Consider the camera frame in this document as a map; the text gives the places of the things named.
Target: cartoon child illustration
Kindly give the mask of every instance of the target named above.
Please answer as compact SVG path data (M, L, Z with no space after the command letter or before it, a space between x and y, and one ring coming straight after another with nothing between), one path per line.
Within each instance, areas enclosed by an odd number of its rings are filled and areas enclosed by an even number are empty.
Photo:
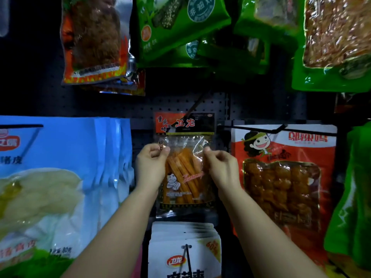
M167 174L167 188L172 188L173 190L178 190L180 187L180 182L177 182L177 177L173 173Z
M260 154L271 155L272 153L268 152L268 146L271 144L271 140L266 133L259 133L257 131L251 131L245 135L243 139L245 145L245 151L250 157L255 157Z

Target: smiling mouth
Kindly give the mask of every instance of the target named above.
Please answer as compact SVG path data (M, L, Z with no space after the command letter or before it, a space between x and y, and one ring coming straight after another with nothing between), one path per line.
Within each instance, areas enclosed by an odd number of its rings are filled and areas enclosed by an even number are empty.
M256 147L259 147L259 148L263 148L264 146L266 146L266 145L267 145L267 143L268 143L268 142L266 142L266 143L263 143L263 144L259 144L259 145L256 145Z

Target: person's right hand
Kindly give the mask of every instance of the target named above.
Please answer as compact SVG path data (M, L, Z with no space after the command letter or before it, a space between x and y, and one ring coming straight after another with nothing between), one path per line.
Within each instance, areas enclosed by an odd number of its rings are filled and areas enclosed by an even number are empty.
M222 150L213 151L210 147L205 147L204 153L210 164L210 175L218 187L219 194L241 189L238 162L235 157Z

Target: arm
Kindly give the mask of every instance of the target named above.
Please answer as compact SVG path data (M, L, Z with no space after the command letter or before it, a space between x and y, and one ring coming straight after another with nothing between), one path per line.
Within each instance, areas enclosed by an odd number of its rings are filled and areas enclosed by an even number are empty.
M237 159L225 151L205 149L219 197L239 235L255 277L326 278L242 189Z
M169 149L160 152L157 144L142 149L136 163L137 187L62 278L131 276L168 154Z

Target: green headband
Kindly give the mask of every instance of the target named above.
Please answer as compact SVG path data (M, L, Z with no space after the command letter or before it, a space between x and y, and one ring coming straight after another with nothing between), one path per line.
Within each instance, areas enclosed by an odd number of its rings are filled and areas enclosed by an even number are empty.
M258 139L258 138L260 138L262 136L265 136L265 135L266 135L266 133L257 133L256 135L254 135L253 137L250 137L247 140L242 139L242 141L249 142L250 140Z

